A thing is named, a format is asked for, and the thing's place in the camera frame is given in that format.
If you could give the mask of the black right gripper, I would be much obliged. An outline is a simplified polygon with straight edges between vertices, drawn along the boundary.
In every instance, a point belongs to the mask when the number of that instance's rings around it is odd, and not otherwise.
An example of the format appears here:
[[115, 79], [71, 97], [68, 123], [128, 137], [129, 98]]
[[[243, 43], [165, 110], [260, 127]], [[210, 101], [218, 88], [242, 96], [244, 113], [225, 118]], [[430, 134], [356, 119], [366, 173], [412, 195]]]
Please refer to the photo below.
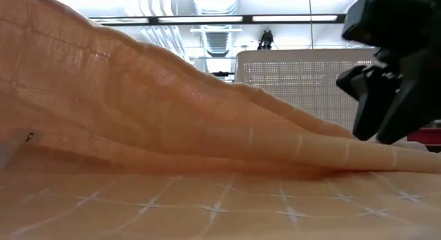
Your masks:
[[441, 0], [357, 0], [342, 38], [376, 47], [376, 59], [394, 71], [400, 62], [402, 74], [401, 84], [374, 74], [353, 79], [356, 138], [378, 132], [380, 143], [392, 144], [441, 119]]

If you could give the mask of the orange towel with white grid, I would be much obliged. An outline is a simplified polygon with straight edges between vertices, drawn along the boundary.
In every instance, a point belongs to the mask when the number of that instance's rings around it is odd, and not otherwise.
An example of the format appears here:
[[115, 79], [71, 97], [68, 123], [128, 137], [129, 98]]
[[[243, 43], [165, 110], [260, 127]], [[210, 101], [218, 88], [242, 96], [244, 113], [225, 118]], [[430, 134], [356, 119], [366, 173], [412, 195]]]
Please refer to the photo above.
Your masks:
[[0, 0], [0, 240], [441, 240], [441, 154], [56, 0]]

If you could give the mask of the red black tool case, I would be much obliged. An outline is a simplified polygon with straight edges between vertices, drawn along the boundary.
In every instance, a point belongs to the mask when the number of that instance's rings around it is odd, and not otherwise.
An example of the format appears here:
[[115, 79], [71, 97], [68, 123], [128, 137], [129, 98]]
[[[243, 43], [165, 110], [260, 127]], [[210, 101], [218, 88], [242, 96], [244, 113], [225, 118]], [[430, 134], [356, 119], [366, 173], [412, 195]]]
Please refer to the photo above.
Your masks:
[[425, 145], [428, 151], [441, 152], [441, 128], [421, 128], [409, 134], [407, 140]]

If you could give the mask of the white perforated plastic basket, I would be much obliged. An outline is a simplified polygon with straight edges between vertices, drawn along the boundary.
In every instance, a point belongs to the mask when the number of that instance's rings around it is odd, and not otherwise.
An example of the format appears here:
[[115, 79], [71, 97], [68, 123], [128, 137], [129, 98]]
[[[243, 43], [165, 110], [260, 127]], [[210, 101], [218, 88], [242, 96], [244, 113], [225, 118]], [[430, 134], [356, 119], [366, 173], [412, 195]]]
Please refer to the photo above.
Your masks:
[[358, 103], [338, 75], [377, 62], [372, 49], [252, 50], [236, 56], [235, 81], [258, 86], [320, 119], [352, 130]]

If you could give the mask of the silver ventilation duct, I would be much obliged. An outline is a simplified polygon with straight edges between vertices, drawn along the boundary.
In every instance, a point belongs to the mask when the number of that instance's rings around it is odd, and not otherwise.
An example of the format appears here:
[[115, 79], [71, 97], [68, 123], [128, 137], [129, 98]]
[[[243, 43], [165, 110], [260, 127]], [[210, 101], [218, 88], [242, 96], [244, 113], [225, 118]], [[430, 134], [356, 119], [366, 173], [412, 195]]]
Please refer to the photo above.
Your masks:
[[[235, 14], [238, 0], [193, 0], [198, 15]], [[202, 25], [203, 46], [211, 57], [226, 57], [231, 48], [232, 25]]]

